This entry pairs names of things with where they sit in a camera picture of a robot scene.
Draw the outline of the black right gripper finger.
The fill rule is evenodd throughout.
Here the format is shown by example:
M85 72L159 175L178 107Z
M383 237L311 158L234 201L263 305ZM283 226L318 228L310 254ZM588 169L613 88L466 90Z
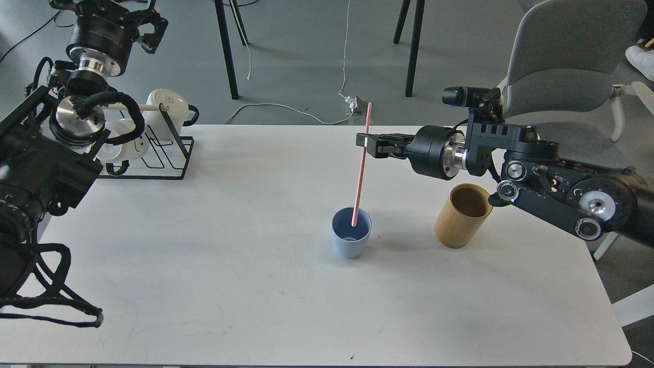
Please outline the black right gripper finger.
M369 145L406 147L415 139L413 134L390 133L371 134L357 133L357 146L368 147Z
M386 145L386 146L369 145L368 147L366 147L366 153L377 159L382 159L382 158L396 158L399 160L407 159L407 156L404 153L404 147L396 147L392 145Z

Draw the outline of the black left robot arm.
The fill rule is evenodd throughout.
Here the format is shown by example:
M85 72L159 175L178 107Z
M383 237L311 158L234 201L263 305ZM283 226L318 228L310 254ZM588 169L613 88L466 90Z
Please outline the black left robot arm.
M2 119L2 307L71 307L93 321L33 319L98 328L101 308L66 286L70 249L40 244L39 224L79 205L101 174L96 156L103 145L127 144L145 132L137 102L107 79L124 74L135 43L154 54L168 21L155 1L141 10L121 1L49 4L74 12L76 21L68 60L42 58L25 100Z

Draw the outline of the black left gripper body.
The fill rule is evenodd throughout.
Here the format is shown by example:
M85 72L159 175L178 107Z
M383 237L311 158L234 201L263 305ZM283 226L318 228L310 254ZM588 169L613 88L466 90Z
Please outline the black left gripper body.
M123 75L139 37L139 19L112 1L79 1L73 11L77 21L66 49L70 59L79 63L82 57L94 55L105 61L108 76Z

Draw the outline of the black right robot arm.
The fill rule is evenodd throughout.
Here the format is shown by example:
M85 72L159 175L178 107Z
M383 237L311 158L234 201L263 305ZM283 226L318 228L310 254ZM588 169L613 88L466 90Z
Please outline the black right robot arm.
M417 174L449 181L460 170L490 172L495 207L514 205L586 241L613 232L653 245L652 188L633 168L615 169L559 156L556 142L530 126L506 124L498 88L449 87L442 100L466 107L465 131L423 126L416 134L358 133L374 158L409 159Z

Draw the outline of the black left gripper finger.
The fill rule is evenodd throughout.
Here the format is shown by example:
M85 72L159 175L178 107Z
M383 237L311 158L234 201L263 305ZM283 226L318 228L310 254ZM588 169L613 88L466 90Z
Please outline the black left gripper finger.
M165 19L157 8L148 8L140 10L138 15L138 25L142 26L149 24L153 26L153 30L143 33L135 40L145 52L148 54L155 54L157 47L161 43L162 37L168 27L168 20Z

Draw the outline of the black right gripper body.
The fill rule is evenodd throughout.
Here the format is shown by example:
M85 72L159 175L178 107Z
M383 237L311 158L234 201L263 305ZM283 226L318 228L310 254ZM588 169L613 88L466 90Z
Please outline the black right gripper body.
M455 151L463 133L449 127L423 126L406 145L406 157L414 172L437 179L453 179L460 166L455 165Z

